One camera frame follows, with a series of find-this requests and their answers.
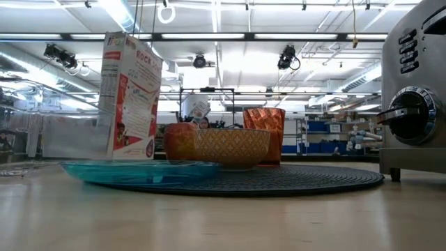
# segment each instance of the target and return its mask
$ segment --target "woven bowl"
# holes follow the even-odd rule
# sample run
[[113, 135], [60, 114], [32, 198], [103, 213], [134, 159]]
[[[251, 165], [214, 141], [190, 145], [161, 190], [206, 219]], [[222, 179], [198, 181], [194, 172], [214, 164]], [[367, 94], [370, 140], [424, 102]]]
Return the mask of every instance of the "woven bowl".
[[197, 132], [195, 151], [200, 161], [218, 162], [223, 170], [247, 171], [268, 152], [270, 133], [250, 129], [205, 129]]

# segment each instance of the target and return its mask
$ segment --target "black woven placemat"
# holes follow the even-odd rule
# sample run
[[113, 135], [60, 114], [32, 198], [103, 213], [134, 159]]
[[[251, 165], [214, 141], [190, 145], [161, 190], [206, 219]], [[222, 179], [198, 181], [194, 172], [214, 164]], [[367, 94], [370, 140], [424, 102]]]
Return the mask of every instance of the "black woven placemat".
[[112, 188], [175, 195], [253, 197], [296, 196], [345, 192], [370, 188], [383, 182], [384, 176], [371, 171], [345, 167], [282, 165], [250, 172], [220, 172], [200, 183], [156, 187]]

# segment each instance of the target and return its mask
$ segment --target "teal glass plate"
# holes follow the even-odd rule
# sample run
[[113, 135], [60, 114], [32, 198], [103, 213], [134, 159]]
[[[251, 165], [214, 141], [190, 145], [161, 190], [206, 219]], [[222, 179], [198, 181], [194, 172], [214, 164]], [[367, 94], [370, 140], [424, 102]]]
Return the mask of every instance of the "teal glass plate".
[[61, 163], [63, 170], [82, 181], [104, 185], [178, 185], [212, 178], [220, 164], [170, 160], [84, 160]]

